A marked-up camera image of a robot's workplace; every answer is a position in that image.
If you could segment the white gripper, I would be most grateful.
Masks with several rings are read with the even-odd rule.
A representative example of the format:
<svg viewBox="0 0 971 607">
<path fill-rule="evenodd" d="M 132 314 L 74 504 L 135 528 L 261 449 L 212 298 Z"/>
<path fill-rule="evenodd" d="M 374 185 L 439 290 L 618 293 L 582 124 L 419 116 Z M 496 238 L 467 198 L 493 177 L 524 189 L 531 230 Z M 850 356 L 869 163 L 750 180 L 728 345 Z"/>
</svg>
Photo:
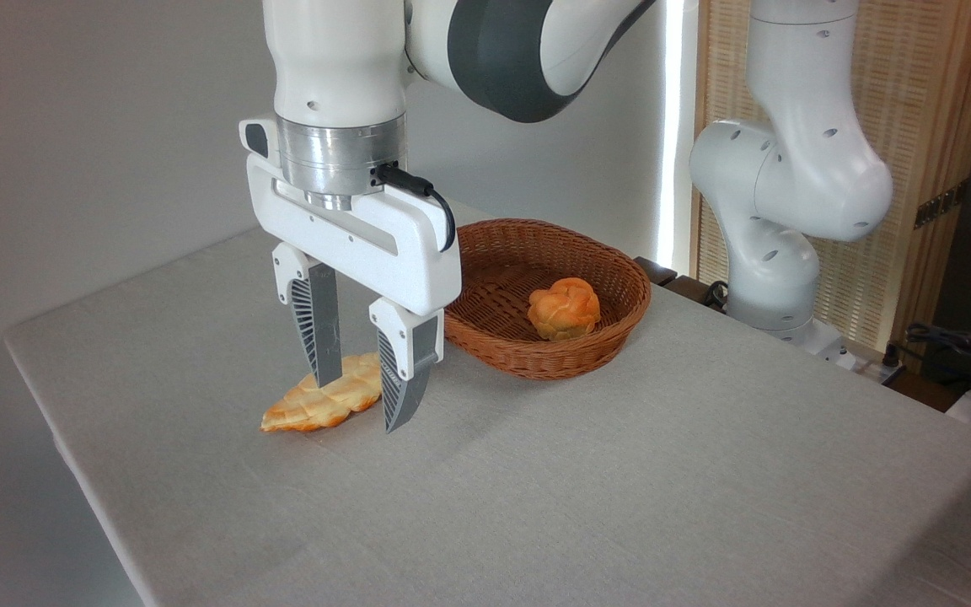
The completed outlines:
<svg viewBox="0 0 971 607">
<path fill-rule="evenodd" d="M 329 128 L 259 116 L 239 123 L 239 137 L 255 217 L 284 241 L 272 252 L 277 293 L 292 307 L 319 387 L 342 376 L 335 270 L 385 297 L 369 314 L 385 431 L 393 432 L 415 415 L 432 366 L 443 360 L 438 309 L 461 292 L 446 213 L 375 177 L 378 166 L 405 162 L 405 119 Z"/>
</svg>

